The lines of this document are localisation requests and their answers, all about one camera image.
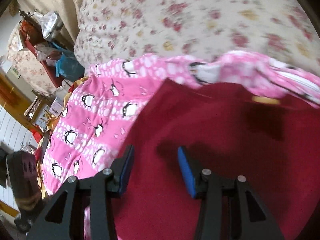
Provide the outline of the dark red small shirt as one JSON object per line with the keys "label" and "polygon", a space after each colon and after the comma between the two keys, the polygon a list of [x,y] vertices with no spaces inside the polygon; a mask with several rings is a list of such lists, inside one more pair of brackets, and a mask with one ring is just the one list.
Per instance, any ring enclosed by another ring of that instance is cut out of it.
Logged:
{"label": "dark red small shirt", "polygon": [[244,87],[163,83],[125,138],[135,160],[113,202],[121,239],[192,239],[200,202],[188,194],[177,149],[228,178],[243,175],[286,239],[319,239],[319,109],[291,95],[254,102]]}

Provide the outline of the pink penguin print blanket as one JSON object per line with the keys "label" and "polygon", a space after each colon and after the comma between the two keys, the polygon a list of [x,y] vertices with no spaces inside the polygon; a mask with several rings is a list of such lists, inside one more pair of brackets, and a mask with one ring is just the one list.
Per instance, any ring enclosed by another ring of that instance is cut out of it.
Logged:
{"label": "pink penguin print blanket", "polygon": [[230,51],[212,63],[190,55],[146,54],[97,64],[71,94],[44,155],[46,190],[54,194],[71,175],[88,178],[111,165],[143,108],[170,80],[191,89],[241,85],[254,102],[280,103],[291,95],[319,109],[319,77],[263,54]]}

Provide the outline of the small white barcode box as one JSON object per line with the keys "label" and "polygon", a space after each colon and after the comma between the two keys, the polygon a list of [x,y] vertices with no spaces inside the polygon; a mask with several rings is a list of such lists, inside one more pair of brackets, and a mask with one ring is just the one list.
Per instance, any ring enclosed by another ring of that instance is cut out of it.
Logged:
{"label": "small white barcode box", "polygon": [[49,108],[49,113],[54,116],[59,116],[63,110],[63,100],[56,97]]}

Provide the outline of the blue plastic bag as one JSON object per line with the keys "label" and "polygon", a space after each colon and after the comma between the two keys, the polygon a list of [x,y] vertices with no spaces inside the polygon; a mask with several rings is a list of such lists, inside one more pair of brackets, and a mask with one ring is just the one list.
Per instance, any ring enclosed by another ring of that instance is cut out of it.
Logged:
{"label": "blue plastic bag", "polygon": [[77,61],[74,52],[64,49],[58,44],[51,43],[53,52],[50,58],[54,61],[56,76],[63,76],[66,80],[76,81],[84,77],[85,69]]}

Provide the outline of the floral beige duvet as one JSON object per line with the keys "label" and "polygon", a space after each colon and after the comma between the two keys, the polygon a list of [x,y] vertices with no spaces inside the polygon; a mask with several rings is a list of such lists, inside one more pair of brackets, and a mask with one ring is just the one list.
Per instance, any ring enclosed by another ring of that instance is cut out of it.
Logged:
{"label": "floral beige duvet", "polygon": [[297,0],[83,0],[79,29],[74,50],[84,67],[248,50],[319,74],[319,36]]}

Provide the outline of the silver foil bag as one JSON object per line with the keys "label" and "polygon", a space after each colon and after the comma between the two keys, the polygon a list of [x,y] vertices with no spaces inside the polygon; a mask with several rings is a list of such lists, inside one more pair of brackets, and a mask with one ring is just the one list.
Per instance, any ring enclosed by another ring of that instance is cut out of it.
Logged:
{"label": "silver foil bag", "polygon": [[59,35],[63,28],[63,21],[58,12],[50,11],[42,14],[35,10],[34,16],[41,27],[42,36],[45,40],[53,40]]}

